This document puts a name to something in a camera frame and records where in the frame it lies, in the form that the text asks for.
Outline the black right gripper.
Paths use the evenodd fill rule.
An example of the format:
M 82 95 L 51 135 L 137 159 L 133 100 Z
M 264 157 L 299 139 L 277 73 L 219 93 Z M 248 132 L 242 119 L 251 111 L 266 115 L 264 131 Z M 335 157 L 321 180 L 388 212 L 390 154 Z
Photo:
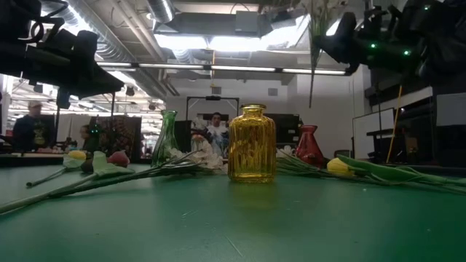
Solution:
M 360 63 L 398 73 L 412 71 L 419 63 L 419 50 L 416 44 L 396 39 L 399 18 L 401 12 L 393 5 L 388 10 L 374 6 L 364 12 L 363 24 L 355 31 L 355 14 L 345 12 L 333 36 L 316 36 L 313 43 L 336 62 L 348 64 L 346 73 L 355 73 Z M 359 62 L 352 53 L 354 33 Z

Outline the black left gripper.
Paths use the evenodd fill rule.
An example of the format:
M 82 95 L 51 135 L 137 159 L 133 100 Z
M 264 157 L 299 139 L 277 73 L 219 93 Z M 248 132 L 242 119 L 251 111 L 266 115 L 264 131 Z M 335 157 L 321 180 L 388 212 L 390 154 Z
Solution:
M 83 99 L 118 92 L 125 83 L 107 71 L 99 72 L 97 41 L 92 31 L 77 35 L 60 31 L 52 40 L 26 51 L 23 77 L 59 86 L 56 105 L 61 109 L 69 109 L 72 95 Z

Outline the yellow tulip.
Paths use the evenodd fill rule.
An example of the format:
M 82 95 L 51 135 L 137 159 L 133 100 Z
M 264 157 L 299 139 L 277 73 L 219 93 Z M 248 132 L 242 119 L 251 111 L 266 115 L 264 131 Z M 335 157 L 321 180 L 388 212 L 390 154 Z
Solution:
M 327 171 L 341 178 L 381 183 L 386 186 L 423 185 L 466 195 L 466 178 L 453 179 L 416 171 L 411 167 L 389 167 L 338 155 L 327 163 Z
M 70 151 L 67 154 L 63 155 L 63 166 L 59 170 L 54 171 L 51 175 L 48 175 L 47 177 L 35 181 L 29 181 L 26 183 L 25 186 L 27 188 L 32 188 L 49 180 L 55 179 L 63 175 L 65 172 L 76 171 L 80 169 L 81 165 L 86 161 L 86 159 L 87 155 L 84 151 Z

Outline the red tulip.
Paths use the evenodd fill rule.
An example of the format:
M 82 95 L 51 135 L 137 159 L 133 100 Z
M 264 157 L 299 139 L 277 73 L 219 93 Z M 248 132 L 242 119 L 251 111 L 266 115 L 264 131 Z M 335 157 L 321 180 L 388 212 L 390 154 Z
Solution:
M 35 204 L 56 194 L 75 189 L 78 186 L 87 185 L 88 183 L 95 182 L 99 179 L 112 178 L 119 175 L 131 175 L 134 173 L 133 170 L 127 168 L 130 160 L 123 151 L 113 153 L 110 157 L 107 157 L 101 151 L 96 151 L 91 160 L 92 172 L 88 176 L 66 186 L 2 205 L 0 206 L 0 215 L 27 205 Z

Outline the green glass vase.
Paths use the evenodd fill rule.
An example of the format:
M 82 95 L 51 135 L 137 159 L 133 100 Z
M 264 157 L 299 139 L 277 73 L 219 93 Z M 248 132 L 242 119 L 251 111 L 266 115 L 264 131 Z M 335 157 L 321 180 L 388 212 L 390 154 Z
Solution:
M 162 111 L 162 128 L 152 154 L 151 167 L 158 167 L 170 159 L 171 149 L 178 149 L 175 139 L 175 118 L 177 111 Z

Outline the red glass vase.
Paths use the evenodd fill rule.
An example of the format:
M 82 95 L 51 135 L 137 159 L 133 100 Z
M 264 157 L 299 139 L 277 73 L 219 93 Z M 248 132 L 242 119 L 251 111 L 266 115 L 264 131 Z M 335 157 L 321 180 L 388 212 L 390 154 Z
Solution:
M 315 139 L 315 125 L 303 125 L 300 127 L 300 139 L 296 149 L 296 156 L 303 162 L 315 167 L 323 167 L 325 158 Z

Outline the patterned cloth panel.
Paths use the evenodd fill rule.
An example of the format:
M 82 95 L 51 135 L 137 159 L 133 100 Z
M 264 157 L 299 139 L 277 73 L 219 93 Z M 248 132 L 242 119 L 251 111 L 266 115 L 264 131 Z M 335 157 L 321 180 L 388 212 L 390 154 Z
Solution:
M 141 118 L 129 116 L 93 116 L 92 130 L 97 130 L 96 149 L 111 156 L 124 151 L 130 160 L 141 155 Z

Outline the background work table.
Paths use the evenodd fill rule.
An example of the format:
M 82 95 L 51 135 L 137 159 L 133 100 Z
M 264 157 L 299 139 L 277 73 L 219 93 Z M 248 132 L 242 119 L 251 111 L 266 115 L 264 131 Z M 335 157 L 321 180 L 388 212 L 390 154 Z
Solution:
M 11 153 L 0 154 L 0 167 L 34 167 L 63 163 L 62 154 Z

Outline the whiteboard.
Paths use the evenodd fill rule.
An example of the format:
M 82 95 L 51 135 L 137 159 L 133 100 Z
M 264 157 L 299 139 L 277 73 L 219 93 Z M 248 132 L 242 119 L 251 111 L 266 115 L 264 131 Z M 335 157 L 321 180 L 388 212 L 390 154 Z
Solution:
M 367 159 L 368 154 L 374 151 L 374 137 L 368 133 L 393 128 L 394 118 L 395 109 L 388 108 L 352 120 L 353 151 L 356 159 Z

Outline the long light bar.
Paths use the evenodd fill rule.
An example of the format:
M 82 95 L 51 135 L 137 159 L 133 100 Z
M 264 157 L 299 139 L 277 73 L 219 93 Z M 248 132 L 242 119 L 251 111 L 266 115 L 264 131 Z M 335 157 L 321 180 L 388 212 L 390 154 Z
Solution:
M 238 65 L 211 65 L 211 64 L 178 64 L 178 63 L 117 63 L 117 62 L 97 62 L 103 68 L 153 68 L 153 69 L 173 69 L 173 70 L 195 70 L 195 71 L 238 71 L 257 72 L 275 74 L 306 74 L 325 76 L 349 76 L 346 71 L 327 69 L 307 69 L 307 68 L 277 68 L 277 67 L 255 67 Z

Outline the yellow ribbed glass jar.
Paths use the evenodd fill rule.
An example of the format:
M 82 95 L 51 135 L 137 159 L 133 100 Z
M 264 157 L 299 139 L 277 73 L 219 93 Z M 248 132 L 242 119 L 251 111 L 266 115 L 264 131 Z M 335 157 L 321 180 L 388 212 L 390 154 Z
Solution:
M 265 105 L 245 104 L 229 123 L 228 176 L 238 183 L 271 183 L 276 174 L 276 127 Z

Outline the green table mat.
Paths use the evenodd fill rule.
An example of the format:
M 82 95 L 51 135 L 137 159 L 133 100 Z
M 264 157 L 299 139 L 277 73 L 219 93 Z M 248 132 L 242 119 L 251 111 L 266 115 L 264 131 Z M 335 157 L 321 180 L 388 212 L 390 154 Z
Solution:
M 0 215 L 0 262 L 466 262 L 466 196 L 279 176 L 149 178 Z

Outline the silver ribbed air duct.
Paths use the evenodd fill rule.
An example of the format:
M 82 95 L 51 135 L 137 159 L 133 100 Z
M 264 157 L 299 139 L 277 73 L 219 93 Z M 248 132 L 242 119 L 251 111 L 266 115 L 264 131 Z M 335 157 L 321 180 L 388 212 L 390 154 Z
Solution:
M 84 0 L 66 0 L 80 18 L 82 18 L 90 29 L 99 35 L 97 54 L 106 62 L 135 62 L 135 57 L 121 43 L 110 28 L 97 16 L 91 7 Z M 133 78 L 136 84 L 148 95 L 165 100 L 167 91 L 165 88 L 147 71 L 136 69 L 135 71 L 125 71 Z

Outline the black metal gantry frame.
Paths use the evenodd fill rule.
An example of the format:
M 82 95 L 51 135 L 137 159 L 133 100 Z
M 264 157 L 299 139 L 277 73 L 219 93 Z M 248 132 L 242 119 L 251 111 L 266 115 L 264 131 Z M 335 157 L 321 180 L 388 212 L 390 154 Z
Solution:
M 191 99 L 196 99 L 196 100 L 209 100 L 209 101 L 219 101 L 219 100 L 234 100 L 236 102 L 236 106 L 233 106 L 233 109 L 236 110 L 236 116 L 240 115 L 240 99 L 239 98 L 227 98 L 227 97 L 221 97 L 217 95 L 209 95 L 209 96 L 187 96 L 186 97 L 186 109 L 185 109 L 185 120 L 189 120 L 189 101 Z

